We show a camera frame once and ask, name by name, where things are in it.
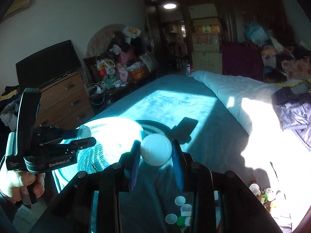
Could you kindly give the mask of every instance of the blue bed sheet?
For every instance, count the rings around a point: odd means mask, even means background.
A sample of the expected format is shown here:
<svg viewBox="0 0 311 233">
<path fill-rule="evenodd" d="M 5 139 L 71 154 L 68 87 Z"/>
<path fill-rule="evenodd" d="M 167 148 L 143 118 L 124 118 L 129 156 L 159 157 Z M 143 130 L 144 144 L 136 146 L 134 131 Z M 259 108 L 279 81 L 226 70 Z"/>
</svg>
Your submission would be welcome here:
<svg viewBox="0 0 311 233">
<path fill-rule="evenodd" d="M 212 171 L 233 170 L 244 181 L 252 178 L 240 155 L 248 134 L 216 95 L 193 78 L 166 75 L 93 120 L 110 116 L 161 123 L 169 128 L 170 139 L 178 139 L 194 161 Z M 120 195 L 123 232 L 180 232 L 180 227 L 165 222 L 167 214 L 180 216 L 180 207 L 174 203 L 179 195 L 186 197 L 186 203 L 192 202 L 191 194 L 179 192 L 171 160 L 161 167 L 142 162 L 134 191 Z"/>
</svg>

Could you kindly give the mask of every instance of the ceiling light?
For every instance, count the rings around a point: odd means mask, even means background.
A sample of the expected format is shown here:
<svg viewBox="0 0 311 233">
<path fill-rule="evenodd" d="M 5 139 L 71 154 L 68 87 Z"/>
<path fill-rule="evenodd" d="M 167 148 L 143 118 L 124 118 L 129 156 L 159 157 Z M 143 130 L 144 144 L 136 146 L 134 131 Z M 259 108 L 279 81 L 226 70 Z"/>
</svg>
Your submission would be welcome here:
<svg viewBox="0 0 311 233">
<path fill-rule="evenodd" d="M 167 10 L 171 10 L 171 9 L 176 8 L 177 5 L 174 4 L 174 3 L 169 3 L 169 4 L 165 4 L 163 7 L 164 7 L 165 9 L 167 9 Z"/>
</svg>

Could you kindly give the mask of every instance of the patterned pillow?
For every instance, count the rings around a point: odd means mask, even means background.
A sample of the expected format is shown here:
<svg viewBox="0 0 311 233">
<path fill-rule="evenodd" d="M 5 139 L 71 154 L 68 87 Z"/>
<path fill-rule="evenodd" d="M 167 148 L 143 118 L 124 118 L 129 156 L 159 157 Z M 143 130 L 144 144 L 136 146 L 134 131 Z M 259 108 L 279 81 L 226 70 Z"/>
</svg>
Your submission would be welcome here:
<svg viewBox="0 0 311 233">
<path fill-rule="evenodd" d="M 311 79 L 311 65 L 308 58 L 282 62 L 287 79 Z"/>
</svg>

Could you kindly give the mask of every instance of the door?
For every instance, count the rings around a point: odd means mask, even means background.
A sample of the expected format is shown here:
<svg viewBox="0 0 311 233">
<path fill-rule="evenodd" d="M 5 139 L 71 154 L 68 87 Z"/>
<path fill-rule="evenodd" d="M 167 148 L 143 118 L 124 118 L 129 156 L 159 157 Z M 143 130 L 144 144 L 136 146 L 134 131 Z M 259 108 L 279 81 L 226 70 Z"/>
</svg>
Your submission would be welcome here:
<svg viewBox="0 0 311 233">
<path fill-rule="evenodd" d="M 146 5 L 147 26 L 152 53 L 160 66 L 164 64 L 162 42 L 160 36 L 159 17 L 156 4 L 151 0 L 143 0 Z"/>
</svg>

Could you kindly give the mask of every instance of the stacked cardboard boxes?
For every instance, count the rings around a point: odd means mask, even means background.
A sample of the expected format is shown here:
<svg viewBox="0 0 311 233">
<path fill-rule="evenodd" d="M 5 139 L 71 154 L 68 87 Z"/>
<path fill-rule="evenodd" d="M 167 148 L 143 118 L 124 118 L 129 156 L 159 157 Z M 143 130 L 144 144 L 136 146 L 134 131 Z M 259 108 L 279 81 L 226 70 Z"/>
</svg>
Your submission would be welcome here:
<svg viewBox="0 0 311 233">
<path fill-rule="evenodd" d="M 193 71 L 209 71 L 217 74 L 222 74 L 222 54 L 220 53 L 221 45 L 221 25 L 217 17 L 210 17 L 211 13 L 209 6 L 198 5 L 196 12 L 195 6 L 189 8 L 193 22 L 192 34 L 192 64 Z"/>
</svg>

